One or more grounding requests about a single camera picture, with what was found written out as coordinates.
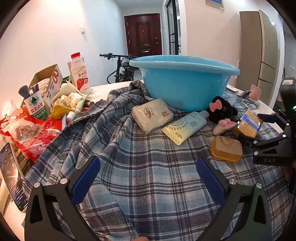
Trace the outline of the yellow blue cigarette pack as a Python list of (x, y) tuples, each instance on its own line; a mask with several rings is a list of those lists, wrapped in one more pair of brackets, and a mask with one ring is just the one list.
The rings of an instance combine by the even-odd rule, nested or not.
[(255, 138), (263, 124), (263, 120), (257, 116), (252, 110), (248, 110), (237, 122), (237, 126), (233, 129), (234, 136), (246, 136)]

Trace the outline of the black bicycle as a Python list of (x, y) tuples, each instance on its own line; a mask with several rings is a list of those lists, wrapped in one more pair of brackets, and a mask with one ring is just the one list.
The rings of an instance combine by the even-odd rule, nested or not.
[(113, 53), (108, 54), (100, 54), (100, 57), (106, 58), (107, 60), (116, 58), (117, 59), (117, 66), (116, 70), (109, 74), (106, 78), (108, 84), (111, 84), (109, 78), (114, 75), (115, 83), (119, 82), (127, 82), (134, 80), (134, 72), (137, 69), (136, 67), (130, 66), (130, 60), (137, 58), (137, 56), (129, 55), (116, 55)]

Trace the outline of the light green sunscreen tube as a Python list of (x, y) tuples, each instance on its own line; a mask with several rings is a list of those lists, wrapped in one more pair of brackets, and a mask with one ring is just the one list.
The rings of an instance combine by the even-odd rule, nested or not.
[(180, 146), (185, 140), (207, 124), (208, 117), (209, 113), (205, 110), (199, 113), (193, 111), (183, 118), (162, 128), (162, 132), (177, 146)]

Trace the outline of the small white cosmetic tube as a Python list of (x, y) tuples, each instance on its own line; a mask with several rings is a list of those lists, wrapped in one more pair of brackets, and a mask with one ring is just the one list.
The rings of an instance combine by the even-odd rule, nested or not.
[(82, 98), (78, 101), (78, 103), (77, 103), (77, 105), (76, 105), (76, 107), (75, 107), (75, 110), (74, 110), (74, 113), (75, 113), (75, 114), (78, 114), (78, 113), (80, 113), (80, 112), (82, 111), (82, 108), (83, 108), (83, 106), (84, 106), (84, 103), (85, 103), (87, 97), (88, 97), (88, 95), (82, 97)]

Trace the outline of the red plastic bag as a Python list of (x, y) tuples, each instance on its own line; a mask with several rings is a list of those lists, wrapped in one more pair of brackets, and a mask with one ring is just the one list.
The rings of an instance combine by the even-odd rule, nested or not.
[(33, 162), (37, 161), (43, 150), (61, 131), (60, 120), (39, 120), (26, 113), (1, 120), (1, 134), (10, 137)]

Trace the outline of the wall electrical panel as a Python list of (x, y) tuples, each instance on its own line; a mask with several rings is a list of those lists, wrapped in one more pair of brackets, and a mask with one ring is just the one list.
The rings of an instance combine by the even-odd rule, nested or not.
[(213, 8), (216, 8), (216, 9), (219, 9), (221, 11), (224, 11), (223, 0), (205, 0), (205, 4), (207, 6), (211, 6)]

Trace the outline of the smartphone with lit screen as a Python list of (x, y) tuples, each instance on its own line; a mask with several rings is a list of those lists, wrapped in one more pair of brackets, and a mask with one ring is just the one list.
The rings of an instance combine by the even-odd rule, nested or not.
[(28, 199), (23, 191), (24, 176), (10, 142), (1, 149), (1, 174), (11, 199), (20, 212), (25, 212)]

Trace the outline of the dark red door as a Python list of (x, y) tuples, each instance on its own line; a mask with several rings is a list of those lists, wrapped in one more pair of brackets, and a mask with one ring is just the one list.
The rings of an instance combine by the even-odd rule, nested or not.
[(125, 16), (125, 32), (128, 54), (142, 57), (163, 53), (159, 13)]

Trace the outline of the beige refrigerator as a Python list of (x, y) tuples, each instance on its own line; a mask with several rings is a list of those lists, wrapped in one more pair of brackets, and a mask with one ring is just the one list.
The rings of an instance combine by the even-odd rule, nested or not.
[(278, 34), (275, 23), (261, 10), (241, 11), (241, 60), (237, 88), (261, 89), (260, 100), (270, 104), (278, 68)]

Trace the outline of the white crumpled cloth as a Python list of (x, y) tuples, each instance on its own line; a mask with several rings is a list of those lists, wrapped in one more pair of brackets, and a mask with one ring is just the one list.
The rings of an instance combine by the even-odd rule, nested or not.
[(90, 95), (93, 92), (93, 88), (89, 88), (85, 93), (79, 91), (75, 85), (73, 85), (72, 83), (70, 83), (69, 81), (66, 81), (65, 83), (62, 83), (58, 93), (53, 97), (53, 99), (51, 100), (51, 104), (52, 106), (54, 105), (55, 101), (57, 100), (57, 98), (65, 95), (68, 96), (71, 93), (77, 93), (81, 96), (86, 96), (86, 95)]

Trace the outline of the pink card holder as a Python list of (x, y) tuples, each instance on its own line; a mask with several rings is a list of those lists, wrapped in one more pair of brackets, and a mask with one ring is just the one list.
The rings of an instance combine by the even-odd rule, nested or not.
[(258, 101), (260, 98), (260, 94), (261, 94), (261, 89), (256, 85), (252, 84), (250, 87), (249, 97), (254, 101)]

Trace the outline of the cardboard snack box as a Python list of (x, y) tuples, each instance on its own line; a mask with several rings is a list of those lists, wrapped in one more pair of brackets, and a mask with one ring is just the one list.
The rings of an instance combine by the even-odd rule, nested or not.
[(55, 95), (59, 92), (63, 76), (57, 64), (49, 66), (37, 72), (29, 84), (29, 90), (33, 86), (38, 85), (41, 96), (45, 103), (45, 107), (50, 112), (52, 108), (52, 101)]

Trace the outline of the strawberry milk bottle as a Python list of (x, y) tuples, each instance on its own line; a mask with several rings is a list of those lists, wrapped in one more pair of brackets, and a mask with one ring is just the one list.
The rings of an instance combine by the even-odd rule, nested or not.
[(92, 88), (89, 85), (86, 65), (80, 52), (71, 55), (71, 61), (68, 63), (68, 68), (78, 91), (82, 94), (90, 94)]

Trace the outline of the black framed glass door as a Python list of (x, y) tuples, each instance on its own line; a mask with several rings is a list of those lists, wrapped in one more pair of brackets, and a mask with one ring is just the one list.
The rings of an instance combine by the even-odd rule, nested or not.
[(181, 17), (178, 0), (169, 0), (166, 3), (168, 18), (169, 50), (171, 55), (181, 54)]

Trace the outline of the blue plaid shirt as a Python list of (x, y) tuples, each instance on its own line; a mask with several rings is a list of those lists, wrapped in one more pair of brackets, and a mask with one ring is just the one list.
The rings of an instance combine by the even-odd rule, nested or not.
[[(238, 140), (243, 155), (238, 162), (211, 155), (215, 123), (207, 124), (177, 146), (161, 126), (146, 135), (132, 117), (132, 108), (151, 100), (145, 85), (112, 90), (74, 120), (43, 150), (25, 176), (28, 198), (34, 184), (54, 185), (70, 178), (96, 156), (100, 171), (79, 213), (99, 240), (198, 240), (220, 209), (196, 170), (206, 157), (227, 179), (254, 186), (261, 183), (271, 219), (271, 240), (295, 240), (295, 167), (259, 165), (253, 152), (232, 131), (221, 135)], [(263, 123), (255, 138), (280, 136)], [(53, 204), (64, 233), (75, 238), (61, 209)]]

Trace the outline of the black makeup brush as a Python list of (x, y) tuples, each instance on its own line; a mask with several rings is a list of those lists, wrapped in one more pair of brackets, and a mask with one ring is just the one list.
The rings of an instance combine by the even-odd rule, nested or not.
[(27, 85), (22, 86), (19, 90), (18, 93), (23, 97), (24, 100), (28, 99), (31, 97), (31, 94), (29, 92), (29, 88)]

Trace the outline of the blue plastic basin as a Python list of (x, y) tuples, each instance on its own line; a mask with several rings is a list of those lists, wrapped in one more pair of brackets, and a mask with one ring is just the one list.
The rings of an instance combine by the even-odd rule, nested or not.
[(240, 75), (236, 66), (193, 56), (144, 56), (129, 64), (140, 70), (150, 97), (186, 111), (207, 109), (214, 97), (222, 96), (231, 76)]

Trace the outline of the green white water bottle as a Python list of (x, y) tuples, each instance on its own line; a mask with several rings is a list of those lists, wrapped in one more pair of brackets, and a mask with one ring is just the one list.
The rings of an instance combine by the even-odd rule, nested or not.
[(49, 117), (49, 113), (39, 90), (26, 98), (24, 103), (29, 115), (33, 118), (45, 121)]

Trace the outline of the white tissue pack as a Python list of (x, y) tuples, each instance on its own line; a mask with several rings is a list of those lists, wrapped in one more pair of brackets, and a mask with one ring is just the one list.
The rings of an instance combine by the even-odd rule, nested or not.
[(132, 108), (133, 119), (146, 135), (171, 121), (173, 116), (173, 112), (161, 98)]

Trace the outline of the black plush hair clip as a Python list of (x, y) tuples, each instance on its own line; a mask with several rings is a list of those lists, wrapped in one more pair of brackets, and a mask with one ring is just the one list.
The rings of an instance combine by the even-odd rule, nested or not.
[(238, 114), (238, 110), (220, 96), (213, 98), (206, 111), (209, 114), (208, 120), (213, 123), (218, 123), (226, 118), (230, 119)]

